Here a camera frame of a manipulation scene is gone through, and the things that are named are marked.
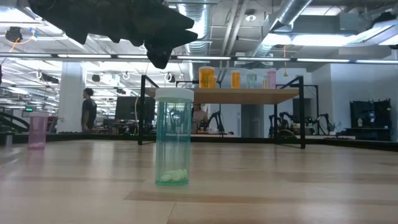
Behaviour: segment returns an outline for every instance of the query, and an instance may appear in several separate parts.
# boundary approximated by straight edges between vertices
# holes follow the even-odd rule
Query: pink plastic cup
[[[48,118],[48,113],[30,114],[28,150],[44,150]]]

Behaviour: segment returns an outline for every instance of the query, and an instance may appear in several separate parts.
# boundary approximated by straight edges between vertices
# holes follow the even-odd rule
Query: teal plastic container
[[[156,184],[189,183],[193,91],[184,88],[156,90]]]

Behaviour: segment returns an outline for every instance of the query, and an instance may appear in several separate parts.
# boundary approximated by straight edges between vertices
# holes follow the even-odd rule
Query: shelf
[[[298,90],[262,89],[192,89],[195,103],[221,103],[242,105],[274,105],[299,94]],[[146,93],[155,97],[156,88],[147,88]]]

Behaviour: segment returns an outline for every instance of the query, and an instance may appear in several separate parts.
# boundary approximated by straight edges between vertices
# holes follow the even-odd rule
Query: white pillar
[[[86,71],[80,62],[63,62],[57,132],[81,132]]]

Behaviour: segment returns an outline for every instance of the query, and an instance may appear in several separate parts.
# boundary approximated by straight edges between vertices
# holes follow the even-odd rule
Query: orange plastic container
[[[241,88],[241,72],[232,71],[232,88]]]
[[[199,68],[199,88],[211,88],[210,83],[214,82],[215,70],[213,67]]]

